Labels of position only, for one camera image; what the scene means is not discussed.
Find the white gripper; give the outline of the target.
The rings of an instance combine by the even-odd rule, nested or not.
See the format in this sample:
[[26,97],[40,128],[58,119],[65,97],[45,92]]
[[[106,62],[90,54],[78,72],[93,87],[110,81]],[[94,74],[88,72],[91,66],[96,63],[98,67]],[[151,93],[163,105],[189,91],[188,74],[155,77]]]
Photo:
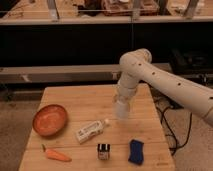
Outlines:
[[122,85],[118,85],[117,92],[114,96],[114,101],[127,103],[132,99],[132,97],[136,94],[136,92],[137,92],[136,88],[126,88],[123,87]]

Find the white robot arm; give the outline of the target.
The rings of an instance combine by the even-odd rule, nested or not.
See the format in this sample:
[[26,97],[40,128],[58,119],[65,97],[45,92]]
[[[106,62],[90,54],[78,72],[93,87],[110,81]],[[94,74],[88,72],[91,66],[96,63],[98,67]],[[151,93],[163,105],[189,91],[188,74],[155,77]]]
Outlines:
[[161,70],[151,61],[152,54],[147,49],[121,56],[122,73],[115,97],[116,116],[119,119],[128,117],[130,100],[137,92],[139,81],[143,80],[213,127],[213,89]]

